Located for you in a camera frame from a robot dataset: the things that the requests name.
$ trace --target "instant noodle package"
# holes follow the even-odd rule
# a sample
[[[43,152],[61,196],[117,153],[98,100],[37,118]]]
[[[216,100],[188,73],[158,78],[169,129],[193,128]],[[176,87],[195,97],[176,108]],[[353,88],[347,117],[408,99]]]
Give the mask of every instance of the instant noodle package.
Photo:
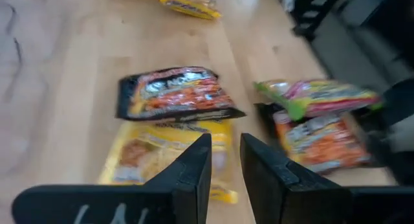
[[[229,120],[145,124],[124,122],[106,160],[99,183],[141,185],[163,171],[203,133],[212,135],[210,198],[236,203],[228,189],[232,160]]]
[[[348,128],[345,117],[328,113],[295,122],[277,104],[256,104],[271,133],[287,155],[313,172],[353,167],[367,163],[369,154]]]
[[[188,122],[243,117],[204,67],[175,67],[128,76],[119,83],[117,117],[134,121]]]
[[[269,80],[254,85],[258,91],[283,106],[292,120],[380,106],[376,93],[334,80]]]
[[[221,17],[215,8],[215,0],[160,0],[169,8],[204,19],[216,19]]]

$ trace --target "wooden table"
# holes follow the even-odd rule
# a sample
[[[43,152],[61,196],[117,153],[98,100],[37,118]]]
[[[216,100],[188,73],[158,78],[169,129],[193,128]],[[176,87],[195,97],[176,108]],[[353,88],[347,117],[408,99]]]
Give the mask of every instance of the wooden table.
[[[242,132],[265,140],[252,105],[261,101],[253,81],[324,77],[307,44],[290,33],[278,0],[218,0],[218,21],[182,15],[157,0],[71,1],[72,20],[43,66],[50,84],[47,115],[24,163],[0,183],[8,191],[0,200],[2,220],[24,188],[96,182],[122,122],[114,118],[116,83],[127,74],[181,65],[213,69],[247,113],[234,120],[235,149]],[[341,185],[392,183],[383,169],[342,170],[329,178]],[[234,187],[239,203],[212,201],[208,223],[254,223],[237,163]]]

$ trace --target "light wood surface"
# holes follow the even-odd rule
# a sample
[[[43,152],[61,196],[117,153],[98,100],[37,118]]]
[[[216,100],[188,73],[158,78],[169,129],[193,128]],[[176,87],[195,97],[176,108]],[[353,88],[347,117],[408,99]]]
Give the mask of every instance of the light wood surface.
[[[4,216],[22,189],[45,183],[95,183],[121,120],[114,118],[116,83],[133,73],[202,65],[220,76],[247,117],[234,120],[235,149],[242,132],[265,140],[252,82],[323,78],[307,44],[277,0],[218,0],[223,18],[208,21],[169,10],[157,0],[70,0],[72,20],[53,58],[42,66],[49,83],[44,115],[21,166],[3,179]],[[342,185],[392,183],[383,169],[341,170]],[[238,165],[239,203],[212,201],[208,223],[254,223]]]

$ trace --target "yellow package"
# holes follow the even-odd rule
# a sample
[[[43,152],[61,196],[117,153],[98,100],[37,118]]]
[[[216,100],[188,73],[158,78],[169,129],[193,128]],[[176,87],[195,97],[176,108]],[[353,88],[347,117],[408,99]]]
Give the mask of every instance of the yellow package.
[[[215,0],[160,0],[171,9],[204,19],[216,19],[221,14],[215,8]]]
[[[230,120],[145,124],[124,122],[106,160],[99,183],[141,185],[170,165],[203,133],[212,135],[210,197],[237,202],[227,189],[231,178],[232,132]]]

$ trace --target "snack bag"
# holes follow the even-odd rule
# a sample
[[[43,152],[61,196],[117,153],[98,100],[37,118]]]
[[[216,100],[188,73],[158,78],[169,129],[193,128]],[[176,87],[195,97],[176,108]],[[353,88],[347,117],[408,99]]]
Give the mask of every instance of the snack bag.
[[[258,91],[282,105],[292,120],[380,106],[376,93],[334,80],[269,80],[254,85]]]
[[[116,116],[126,120],[187,122],[243,117],[203,67],[176,67],[120,81]]]
[[[330,113],[294,122],[276,104],[256,106],[262,117],[272,119],[273,135],[278,136],[288,157],[313,172],[357,166],[370,160],[340,115]]]
[[[216,19],[221,14],[215,8],[215,0],[160,0],[171,9],[204,19]]]
[[[232,132],[229,120],[145,124],[124,122],[106,160],[99,183],[141,185],[170,165],[203,133],[212,135],[210,197],[237,202],[230,182]]]

